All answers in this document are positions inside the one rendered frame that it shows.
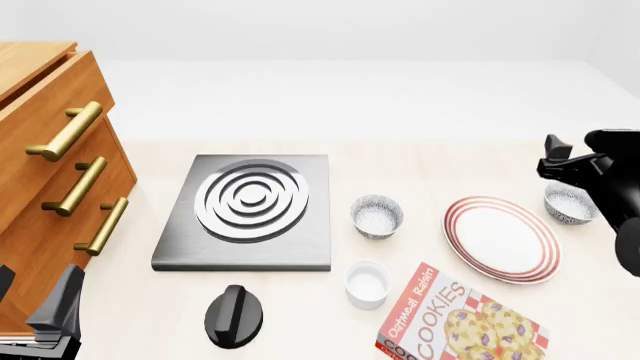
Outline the wooden drawer slightly open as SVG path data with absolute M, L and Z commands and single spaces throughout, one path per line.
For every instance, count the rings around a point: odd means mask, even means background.
M 68 108 L 95 101 L 104 112 L 114 100 L 90 51 L 66 56 L 52 71 L 0 110 L 0 233 L 25 209 L 61 163 L 28 155 L 29 145 L 46 145 L 68 125 Z

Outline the oatmeal raisin cookies box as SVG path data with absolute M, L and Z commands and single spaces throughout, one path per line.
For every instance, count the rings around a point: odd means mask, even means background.
M 394 360 L 545 360 L 550 332 L 421 263 L 378 331 Z

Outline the white plate with red rings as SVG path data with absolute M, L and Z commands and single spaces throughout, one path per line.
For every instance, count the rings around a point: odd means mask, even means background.
M 471 196 L 445 209 L 442 231 L 473 269 L 510 284 L 549 281 L 563 262 L 561 242 L 535 213 L 509 200 Z

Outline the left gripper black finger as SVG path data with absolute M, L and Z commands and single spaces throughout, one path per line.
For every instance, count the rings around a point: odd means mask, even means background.
M 4 299 L 8 290 L 10 289 L 14 278 L 15 272 L 4 264 L 0 264 L 0 302 Z
M 40 307 L 26 320 L 36 338 L 81 338 L 79 305 L 85 272 L 69 265 Z

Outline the patterned black and white bowl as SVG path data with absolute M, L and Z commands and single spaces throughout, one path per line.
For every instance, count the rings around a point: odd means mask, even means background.
M 354 201 L 350 216 L 356 230 L 369 239 L 386 239 L 401 227 L 404 212 L 389 197 L 367 194 Z
M 548 214 L 561 224 L 587 224 L 601 215 L 587 191 L 562 182 L 552 181 L 546 186 L 543 203 Z

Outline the flat stove plate with rings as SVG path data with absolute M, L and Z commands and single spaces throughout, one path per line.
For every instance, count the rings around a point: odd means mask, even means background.
M 196 155 L 151 266 L 330 271 L 327 155 Z

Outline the wooden cabinet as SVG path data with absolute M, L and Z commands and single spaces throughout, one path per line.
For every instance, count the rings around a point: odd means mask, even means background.
M 0 43 L 0 110 L 66 62 L 77 50 L 73 42 Z M 0 333 L 30 333 L 26 324 L 53 290 L 69 265 L 86 266 L 92 258 L 75 251 L 75 243 L 90 242 L 108 211 L 101 203 L 127 198 L 136 174 L 116 135 L 108 112 L 102 112 L 84 134 L 56 162 L 61 165 L 11 224 L 0 233 L 0 264 L 15 272 L 0 302 Z M 108 164 L 70 217 L 41 209 L 59 202 L 82 175 L 74 165 L 102 156 Z

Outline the small white ramekin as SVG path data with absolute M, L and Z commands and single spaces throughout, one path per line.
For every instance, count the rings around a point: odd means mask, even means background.
M 391 289 L 391 277 L 381 263 L 358 260 L 345 272 L 344 287 L 347 299 L 356 308 L 372 311 L 380 308 Z

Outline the round black stove knob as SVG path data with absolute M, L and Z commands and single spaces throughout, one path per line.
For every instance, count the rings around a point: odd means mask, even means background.
M 264 320 L 259 299 L 245 287 L 232 284 L 206 311 L 205 332 L 217 347 L 237 349 L 258 335 Z

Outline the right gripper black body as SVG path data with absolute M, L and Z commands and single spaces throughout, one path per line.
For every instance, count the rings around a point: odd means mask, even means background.
M 591 188 L 612 166 L 613 160 L 604 154 L 582 155 L 564 161 L 542 158 L 537 173 L 543 179 L 555 180 L 577 188 Z

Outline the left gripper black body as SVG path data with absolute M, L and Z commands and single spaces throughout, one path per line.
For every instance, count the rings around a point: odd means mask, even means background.
M 0 333 L 0 360 L 75 360 L 81 342 L 58 332 Z

